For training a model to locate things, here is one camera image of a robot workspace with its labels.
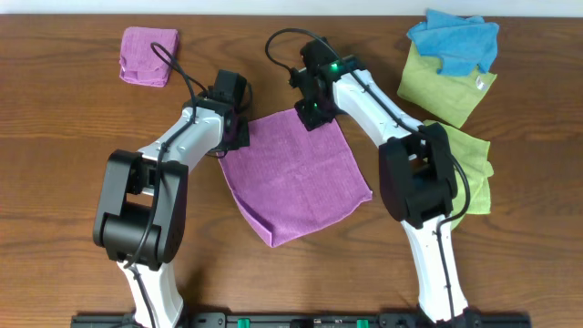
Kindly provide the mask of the purple microfiber cloth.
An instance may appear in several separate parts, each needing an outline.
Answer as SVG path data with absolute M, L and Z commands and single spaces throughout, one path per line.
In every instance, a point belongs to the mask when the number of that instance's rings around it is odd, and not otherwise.
M 250 145 L 220 165 L 242 216 L 268 246 L 327 228 L 372 199 L 336 121 L 309 131 L 287 109 L 249 130 Z

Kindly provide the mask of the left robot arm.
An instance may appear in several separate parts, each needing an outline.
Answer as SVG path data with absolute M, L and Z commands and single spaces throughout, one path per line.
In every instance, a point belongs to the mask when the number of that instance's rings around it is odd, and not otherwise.
M 93 242 L 126 276 L 133 313 L 81 317 L 74 327 L 180 327 L 187 324 L 173 260 L 186 222 L 189 174 L 212 152 L 250 144 L 242 100 L 251 87 L 240 74 L 221 70 L 212 86 L 186 102 L 179 120 L 135 152 L 108 158 Z

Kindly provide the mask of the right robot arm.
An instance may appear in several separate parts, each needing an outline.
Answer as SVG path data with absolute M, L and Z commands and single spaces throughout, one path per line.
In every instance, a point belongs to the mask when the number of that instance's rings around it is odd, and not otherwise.
M 465 327 L 469 307 L 456 271 L 451 241 L 455 169 L 448 136 L 403 112 L 355 56 L 340 58 L 325 39 L 300 51 L 304 67 L 291 70 L 302 92 L 295 108 L 315 129 L 339 114 L 350 116 L 378 149 L 380 193 L 409 240 L 419 282 L 418 304 L 438 327 Z

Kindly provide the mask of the folded purple cloth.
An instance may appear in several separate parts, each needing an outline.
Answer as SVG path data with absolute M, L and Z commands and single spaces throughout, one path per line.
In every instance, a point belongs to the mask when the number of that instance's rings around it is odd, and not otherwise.
M 146 87 L 166 86 L 170 67 L 151 49 L 154 42 L 174 56 L 179 45 L 179 31 L 138 26 L 124 31 L 119 55 L 119 77 L 123 81 Z

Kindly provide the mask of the flat green cloth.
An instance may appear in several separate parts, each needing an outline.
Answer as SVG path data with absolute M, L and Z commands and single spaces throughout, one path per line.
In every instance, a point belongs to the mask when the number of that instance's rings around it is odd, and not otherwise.
M 397 95 L 455 128 L 461 128 L 496 81 L 493 73 L 482 74 L 476 68 L 467 77 L 442 76 L 437 73 L 439 58 L 420 56 L 411 43 Z

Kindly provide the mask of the blue microfiber cloth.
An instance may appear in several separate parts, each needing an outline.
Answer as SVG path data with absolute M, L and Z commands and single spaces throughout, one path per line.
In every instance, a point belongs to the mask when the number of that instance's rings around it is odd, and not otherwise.
M 497 57 L 499 25 L 482 16 L 463 18 L 428 9 L 426 19 L 413 26 L 408 38 L 420 56 L 436 57 L 440 75 L 467 77 L 475 69 L 488 73 Z

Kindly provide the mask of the crumpled green cloth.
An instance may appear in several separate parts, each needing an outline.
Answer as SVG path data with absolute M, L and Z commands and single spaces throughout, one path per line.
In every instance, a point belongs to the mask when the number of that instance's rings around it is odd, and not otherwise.
M 449 137 L 452 154 L 464 170 L 470 188 L 469 207 L 464 216 L 452 222 L 451 230 L 454 230 L 465 216 L 486 215 L 491 212 L 488 179 L 494 175 L 494 170 L 488 161 L 489 141 L 474 138 L 443 123 L 441 126 Z

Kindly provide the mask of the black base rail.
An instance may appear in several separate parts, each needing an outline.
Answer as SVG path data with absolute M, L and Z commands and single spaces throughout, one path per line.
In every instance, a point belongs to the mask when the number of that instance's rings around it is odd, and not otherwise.
M 526 314 L 484 314 L 467 310 L 453 324 L 432 323 L 420 313 L 380 313 L 376 315 L 234 315 L 198 313 L 181 319 L 179 327 L 189 328 L 531 328 Z

